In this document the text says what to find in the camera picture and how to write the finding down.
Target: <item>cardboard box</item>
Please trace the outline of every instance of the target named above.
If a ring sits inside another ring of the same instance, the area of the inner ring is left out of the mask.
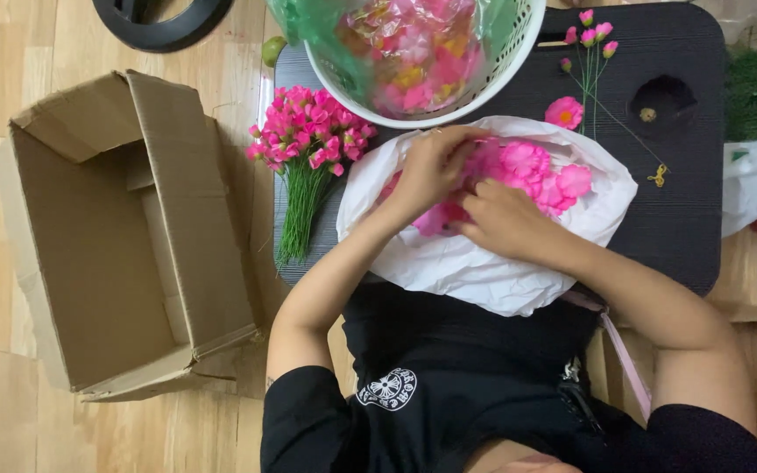
[[[115,402],[229,377],[208,361],[256,326],[197,91],[113,72],[8,135],[5,225],[50,382]]]
[[[732,321],[739,334],[750,364],[757,405],[757,235],[749,228],[723,240],[720,276],[707,300]],[[621,338],[639,375],[647,385],[652,385],[653,346],[626,324],[616,325],[620,327]],[[612,341],[603,331],[599,330],[592,340],[587,358],[592,394],[644,425],[635,394],[623,374]]]

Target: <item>yellow string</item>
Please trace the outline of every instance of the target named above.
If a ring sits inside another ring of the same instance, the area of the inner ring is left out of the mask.
[[[662,174],[665,174],[665,171],[668,170],[668,167],[664,164],[659,165],[658,169],[656,169],[656,175],[650,176],[647,178],[648,181],[656,181],[656,187],[662,187],[665,185],[665,178],[662,177]]]

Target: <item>hand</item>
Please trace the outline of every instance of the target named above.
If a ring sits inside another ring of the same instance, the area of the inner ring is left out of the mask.
[[[487,135],[489,131],[473,126],[449,126],[416,137],[386,206],[399,210],[406,220],[404,226],[410,225],[458,187],[474,139]]]
[[[585,242],[542,215],[523,190],[494,179],[479,182],[474,194],[461,192],[457,202],[474,223],[453,222],[453,228],[479,247],[505,258],[562,270],[572,250]]]

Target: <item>white plastic basket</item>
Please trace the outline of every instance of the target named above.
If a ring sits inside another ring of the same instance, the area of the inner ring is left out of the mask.
[[[305,48],[308,51],[311,67],[317,77],[323,82],[332,97],[342,103],[353,113],[375,124],[381,124],[390,128],[401,130],[426,129],[457,120],[467,113],[478,109],[488,100],[492,99],[516,74],[521,64],[530,54],[536,37],[541,28],[541,20],[545,14],[545,0],[511,0],[516,6],[516,20],[513,22],[513,32],[510,40],[506,42],[498,55],[487,57],[487,67],[492,70],[487,76],[480,79],[455,103],[444,109],[433,112],[417,113],[407,116],[404,120],[393,120],[383,117],[378,113],[367,109],[351,99],[341,87],[341,83],[334,68],[325,60],[317,57],[308,43]]]

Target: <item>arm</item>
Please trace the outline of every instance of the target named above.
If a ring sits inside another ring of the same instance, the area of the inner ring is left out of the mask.
[[[653,409],[699,406],[757,432],[743,353],[729,322],[663,274],[583,240],[542,216],[520,190],[492,181],[460,196],[476,224],[460,224],[479,246],[552,268],[587,285],[658,352]]]
[[[446,198],[473,149],[467,138],[483,133],[453,126],[411,145],[393,194],[323,256],[280,307],[268,346],[268,387],[301,366],[332,369],[326,336],[358,282],[390,238]]]

